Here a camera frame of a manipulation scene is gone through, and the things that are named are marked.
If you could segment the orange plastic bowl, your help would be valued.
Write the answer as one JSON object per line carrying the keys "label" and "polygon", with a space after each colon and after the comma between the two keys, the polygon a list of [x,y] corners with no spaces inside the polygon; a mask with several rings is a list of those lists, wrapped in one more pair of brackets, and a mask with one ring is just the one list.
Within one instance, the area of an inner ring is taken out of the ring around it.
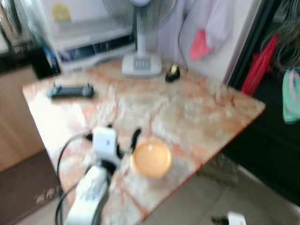
{"label": "orange plastic bowl", "polygon": [[135,173],[149,179],[160,179],[171,170],[173,155],[164,142],[148,139],[137,144],[129,163]]}

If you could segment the black flat controller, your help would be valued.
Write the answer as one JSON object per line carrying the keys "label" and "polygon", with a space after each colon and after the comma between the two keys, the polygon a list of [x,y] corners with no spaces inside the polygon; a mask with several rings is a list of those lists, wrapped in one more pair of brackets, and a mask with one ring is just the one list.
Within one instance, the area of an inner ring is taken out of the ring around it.
{"label": "black flat controller", "polygon": [[86,84],[84,86],[61,86],[54,85],[48,90],[47,96],[56,98],[93,98],[96,92],[93,86]]}

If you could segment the small black gold object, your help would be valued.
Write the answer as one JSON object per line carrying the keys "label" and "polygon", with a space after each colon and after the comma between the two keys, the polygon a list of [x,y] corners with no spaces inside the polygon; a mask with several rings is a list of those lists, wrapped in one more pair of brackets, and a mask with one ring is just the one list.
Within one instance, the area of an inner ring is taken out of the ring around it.
{"label": "small black gold object", "polygon": [[173,83],[175,81],[177,81],[178,79],[180,79],[181,77],[181,66],[177,65],[177,64],[172,64],[166,71],[165,74],[165,81],[167,83]]}

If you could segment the white standing fan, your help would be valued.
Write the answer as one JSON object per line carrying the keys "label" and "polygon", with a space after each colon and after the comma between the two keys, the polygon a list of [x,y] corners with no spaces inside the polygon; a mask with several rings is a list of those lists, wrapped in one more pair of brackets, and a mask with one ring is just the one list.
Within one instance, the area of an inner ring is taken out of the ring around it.
{"label": "white standing fan", "polygon": [[162,60],[147,50],[146,37],[173,15],[178,0],[102,0],[112,19],[135,35],[135,52],[122,58],[126,77],[154,78],[161,74]]}

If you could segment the wooden cabinet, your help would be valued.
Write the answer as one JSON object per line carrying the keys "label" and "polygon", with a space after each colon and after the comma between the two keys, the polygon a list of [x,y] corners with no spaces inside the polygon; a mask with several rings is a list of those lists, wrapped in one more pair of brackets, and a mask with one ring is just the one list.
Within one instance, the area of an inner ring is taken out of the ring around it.
{"label": "wooden cabinet", "polygon": [[45,150],[23,95],[35,81],[31,66],[0,73],[0,172]]}

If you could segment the white air conditioner unit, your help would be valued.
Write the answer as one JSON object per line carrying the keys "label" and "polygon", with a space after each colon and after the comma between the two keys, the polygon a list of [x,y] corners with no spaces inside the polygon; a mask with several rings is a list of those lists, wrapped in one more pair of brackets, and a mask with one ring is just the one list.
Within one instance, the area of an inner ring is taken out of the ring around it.
{"label": "white air conditioner unit", "polygon": [[112,19],[103,0],[35,0],[43,40],[58,60],[73,63],[135,50],[130,28]]}

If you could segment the green cloth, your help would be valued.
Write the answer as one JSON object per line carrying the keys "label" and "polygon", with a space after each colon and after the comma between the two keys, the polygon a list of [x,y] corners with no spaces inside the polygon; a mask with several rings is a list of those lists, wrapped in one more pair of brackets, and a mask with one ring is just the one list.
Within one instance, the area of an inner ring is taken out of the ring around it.
{"label": "green cloth", "polygon": [[300,78],[298,68],[287,69],[282,81],[283,120],[294,124],[300,120]]}

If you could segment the brown rug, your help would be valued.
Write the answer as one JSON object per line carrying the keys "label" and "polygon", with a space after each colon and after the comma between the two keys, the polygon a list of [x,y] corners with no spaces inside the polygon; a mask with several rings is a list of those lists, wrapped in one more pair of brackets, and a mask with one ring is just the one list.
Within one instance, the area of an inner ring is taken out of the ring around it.
{"label": "brown rug", "polygon": [[40,152],[0,172],[0,225],[16,225],[57,197],[51,159]]}

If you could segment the pink cloth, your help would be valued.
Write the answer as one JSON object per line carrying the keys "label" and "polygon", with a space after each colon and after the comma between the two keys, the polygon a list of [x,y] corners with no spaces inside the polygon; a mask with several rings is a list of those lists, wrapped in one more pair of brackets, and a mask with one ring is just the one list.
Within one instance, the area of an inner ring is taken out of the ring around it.
{"label": "pink cloth", "polygon": [[195,35],[189,50],[189,57],[192,60],[199,60],[212,52],[207,40],[206,31],[199,30],[199,32]]}

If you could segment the red folded item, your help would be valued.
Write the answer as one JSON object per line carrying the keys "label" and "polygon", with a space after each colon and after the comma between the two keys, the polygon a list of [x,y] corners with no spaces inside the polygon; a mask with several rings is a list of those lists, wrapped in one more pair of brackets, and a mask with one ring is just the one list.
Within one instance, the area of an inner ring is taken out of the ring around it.
{"label": "red folded item", "polygon": [[278,34],[273,35],[264,50],[254,56],[253,63],[241,88],[242,93],[253,96],[264,75],[270,72],[270,62],[276,50],[278,39]]}

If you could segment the lilac hanging garment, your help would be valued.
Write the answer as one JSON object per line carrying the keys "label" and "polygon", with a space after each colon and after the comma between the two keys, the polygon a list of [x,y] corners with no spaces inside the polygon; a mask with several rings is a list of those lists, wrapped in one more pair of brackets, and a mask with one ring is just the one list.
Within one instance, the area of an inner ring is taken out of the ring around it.
{"label": "lilac hanging garment", "polygon": [[212,51],[222,47],[233,29],[233,0],[196,0],[188,15],[194,35],[205,30]]}

